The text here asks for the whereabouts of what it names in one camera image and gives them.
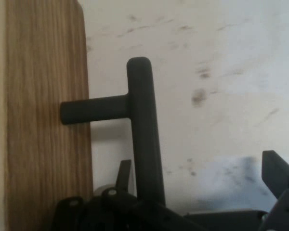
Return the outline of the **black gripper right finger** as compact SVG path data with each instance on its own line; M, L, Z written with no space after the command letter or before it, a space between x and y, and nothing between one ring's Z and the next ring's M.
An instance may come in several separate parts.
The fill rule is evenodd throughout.
M277 202L259 230L289 231L289 164L273 150L263 152L262 180Z

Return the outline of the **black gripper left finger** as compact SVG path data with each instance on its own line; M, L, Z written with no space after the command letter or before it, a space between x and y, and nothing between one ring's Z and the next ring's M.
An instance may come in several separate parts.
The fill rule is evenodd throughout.
M116 185L85 202L70 197L57 204L52 231L203 231L204 228L152 201L128 193L131 160L120 163Z

